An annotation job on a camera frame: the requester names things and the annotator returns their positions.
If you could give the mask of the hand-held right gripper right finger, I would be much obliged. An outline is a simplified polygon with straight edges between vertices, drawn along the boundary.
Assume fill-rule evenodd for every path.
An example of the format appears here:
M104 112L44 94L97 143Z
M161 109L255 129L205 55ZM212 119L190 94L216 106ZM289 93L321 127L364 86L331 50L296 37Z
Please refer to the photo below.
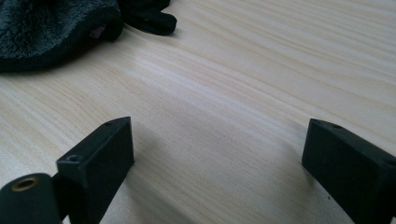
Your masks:
M355 224L396 217L396 157L349 130L311 119L302 165Z

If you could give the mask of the dark fuzzy cloth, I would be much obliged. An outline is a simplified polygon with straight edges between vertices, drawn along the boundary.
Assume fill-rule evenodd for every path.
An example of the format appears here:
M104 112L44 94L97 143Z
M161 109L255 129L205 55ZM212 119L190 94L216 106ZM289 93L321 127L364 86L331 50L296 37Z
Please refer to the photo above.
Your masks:
M117 0L0 0L0 73L52 67L86 38L121 31Z

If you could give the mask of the black knitted cloth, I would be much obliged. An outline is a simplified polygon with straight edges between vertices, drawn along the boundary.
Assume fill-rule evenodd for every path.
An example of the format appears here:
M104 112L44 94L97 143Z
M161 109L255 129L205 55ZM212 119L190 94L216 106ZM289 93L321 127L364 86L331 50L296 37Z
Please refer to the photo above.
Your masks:
M171 0L118 0L122 20L128 25L154 35L171 35L177 18L163 13Z

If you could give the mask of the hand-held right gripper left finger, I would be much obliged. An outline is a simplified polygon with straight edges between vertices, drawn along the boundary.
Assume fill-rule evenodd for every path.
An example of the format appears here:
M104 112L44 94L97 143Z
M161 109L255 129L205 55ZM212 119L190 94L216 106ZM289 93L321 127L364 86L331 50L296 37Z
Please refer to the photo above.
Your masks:
M131 119L102 124L56 164L61 216L72 224L99 224L134 164Z

